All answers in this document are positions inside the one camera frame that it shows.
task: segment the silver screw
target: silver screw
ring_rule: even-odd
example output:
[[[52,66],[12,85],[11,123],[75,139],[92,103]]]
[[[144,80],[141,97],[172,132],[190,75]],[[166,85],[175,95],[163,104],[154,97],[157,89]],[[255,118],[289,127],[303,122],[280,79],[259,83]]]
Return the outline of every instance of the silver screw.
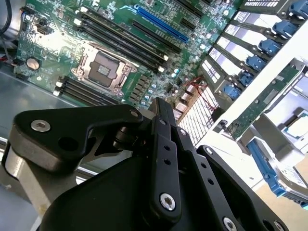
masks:
[[[276,227],[279,229],[279,231],[284,231],[284,228],[281,226],[281,224],[279,224],[279,222],[274,221],[274,224],[275,224]]]
[[[212,155],[212,154],[213,154],[213,152],[212,152],[209,148],[206,148],[205,150],[206,150],[206,151],[207,151],[207,153],[209,153],[210,155]]]
[[[223,224],[225,225],[228,231],[237,231],[235,224],[230,218],[225,217],[223,219]]]
[[[184,131],[183,129],[180,129],[180,132],[182,133],[183,136],[187,135],[186,131]]]
[[[130,113],[131,113],[133,116],[138,117],[138,113],[137,113],[137,112],[135,112],[135,111],[130,111]]]
[[[175,209],[175,201],[168,193],[160,195],[160,203],[166,210],[173,211]]]
[[[164,120],[162,120],[162,119],[160,119],[159,122],[160,122],[161,124],[163,124],[163,125],[166,125],[166,122],[165,122]]]
[[[46,131],[49,131],[51,127],[50,127],[50,124],[47,121],[37,119],[37,120],[34,120],[31,123],[31,128],[34,131],[46,132]]]

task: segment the circuit board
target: circuit board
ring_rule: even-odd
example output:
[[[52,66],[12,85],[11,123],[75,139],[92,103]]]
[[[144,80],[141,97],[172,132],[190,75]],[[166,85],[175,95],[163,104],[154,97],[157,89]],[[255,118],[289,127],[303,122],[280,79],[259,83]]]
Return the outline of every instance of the circuit board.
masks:
[[[113,91],[104,86],[95,87],[98,85],[97,82],[88,84],[84,81],[84,85],[113,100],[128,103],[137,108],[147,109],[155,97],[163,98],[174,106],[185,93],[186,83],[198,77],[198,68],[202,60],[241,2],[241,0],[220,0],[208,5],[201,0],[191,2],[183,0],[27,0],[27,9],[33,12],[26,14],[23,18],[25,24],[20,35],[17,53],[17,58],[24,63],[16,66],[14,71],[21,75],[22,79],[50,92],[55,91],[59,77],[65,76],[82,82],[76,73],[83,60],[86,45],[95,42],[96,49],[103,47],[105,54],[112,53],[113,57],[121,57],[117,62],[125,63],[131,69],[125,77],[122,76],[125,81],[122,82],[121,88]],[[183,4],[187,3],[199,12],[188,11],[187,6],[183,7]],[[187,41],[183,42],[153,21],[146,19],[144,14],[138,13],[136,5],[151,17],[158,18],[186,37]],[[139,43],[142,41],[151,49],[166,54],[167,60],[162,65],[162,70],[161,66],[158,68],[159,71],[149,68],[142,62],[146,59],[140,59],[140,62],[136,59],[132,60],[130,52],[123,53],[117,50],[117,47],[103,43],[96,35],[91,36],[86,28],[76,29],[79,26],[80,14],[83,13],[80,12],[82,8],[95,15],[93,19],[95,22],[104,18],[108,20],[109,27],[114,31],[117,31],[117,26],[120,26],[119,33],[124,31],[125,36],[135,36],[139,38]],[[133,24],[141,24],[151,30],[157,37],[173,44],[177,52],[170,51],[165,44],[145,34]],[[41,28],[42,26],[47,26],[50,31]],[[97,73],[106,74],[108,71],[110,71],[108,68],[100,66]],[[83,100],[79,101],[78,97],[69,97],[69,94],[63,94],[63,96],[80,106],[86,105]]]
[[[275,96],[281,92],[300,71],[287,66],[269,84],[249,107],[228,127],[231,136],[237,140],[241,138],[249,126],[261,115]]]

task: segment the blue pcie slot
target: blue pcie slot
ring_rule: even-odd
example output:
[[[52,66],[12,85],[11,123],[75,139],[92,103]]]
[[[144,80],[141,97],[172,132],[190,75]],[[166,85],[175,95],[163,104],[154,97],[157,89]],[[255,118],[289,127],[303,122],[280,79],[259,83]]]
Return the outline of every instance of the blue pcie slot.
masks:
[[[172,36],[176,37],[177,39],[181,40],[184,43],[188,42],[188,37],[183,35],[182,33],[178,32],[177,30],[173,29],[171,26],[168,24],[164,23],[162,20],[159,18],[155,17],[154,15],[150,14],[147,12],[145,9],[140,7],[139,5],[134,6],[135,10],[137,10],[137,14],[140,16],[144,17],[145,19],[149,20],[151,23],[154,23],[164,31],[168,32]]]

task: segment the black metal bracket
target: black metal bracket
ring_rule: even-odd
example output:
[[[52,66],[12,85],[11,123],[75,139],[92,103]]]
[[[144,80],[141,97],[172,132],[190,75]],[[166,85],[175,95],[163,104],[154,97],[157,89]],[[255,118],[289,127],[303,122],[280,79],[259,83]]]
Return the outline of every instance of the black metal bracket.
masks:
[[[16,116],[3,166],[9,154],[14,163],[14,153],[27,164],[21,173],[31,173],[32,167],[51,180],[71,176],[89,153],[97,131],[104,137],[98,154],[111,146],[133,151],[131,158],[84,183],[57,191],[55,200],[47,193],[51,205],[42,231],[193,231],[204,230],[204,224],[211,231],[279,231],[275,222],[288,230],[214,150],[207,146],[195,150],[189,134],[176,126],[170,104],[157,98],[150,109],[156,114],[152,119],[129,105]],[[48,184],[39,178],[38,182]],[[24,189],[27,194],[33,191]]]

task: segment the green circuit board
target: green circuit board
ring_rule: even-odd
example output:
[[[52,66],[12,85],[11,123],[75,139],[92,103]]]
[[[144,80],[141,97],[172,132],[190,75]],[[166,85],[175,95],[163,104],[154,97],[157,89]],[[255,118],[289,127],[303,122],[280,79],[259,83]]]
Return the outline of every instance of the green circuit board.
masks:
[[[249,107],[230,124],[228,130],[232,137],[241,138],[249,126],[264,112],[266,107],[291,81],[298,77],[300,71],[290,66],[285,67]]]
[[[172,103],[184,93],[185,83],[198,76],[198,68],[202,60],[236,13],[241,2],[241,0],[235,0],[227,4],[217,1],[209,6],[203,1],[190,1],[191,5],[204,13],[202,18],[198,18],[173,0],[27,0],[26,6],[33,9],[35,13],[24,18],[26,26],[19,39],[17,58],[25,61],[25,64],[17,66],[15,73],[28,77],[28,81],[50,92],[54,91],[59,76],[77,79],[72,69],[76,69],[80,63],[84,50],[82,42],[95,41],[102,44],[101,41],[75,29],[74,20],[77,18],[77,12],[84,6],[122,26],[152,47],[168,54],[168,61],[162,73],[157,74],[140,64],[135,73],[128,75],[122,86],[121,95],[114,95],[108,90],[101,90],[100,93],[117,101],[132,104],[137,108],[148,108],[155,97]],[[130,10],[135,4],[187,36],[188,42],[186,44],[181,42]],[[37,33],[34,22],[40,18],[47,20],[53,33],[50,35]],[[196,26],[194,31],[181,25],[182,18]],[[162,43],[132,27],[133,20],[176,45],[181,52],[170,52]],[[28,68],[26,60],[29,57],[39,60],[38,70]],[[148,78],[145,86],[147,89],[139,98],[132,101],[131,94],[142,77]]]

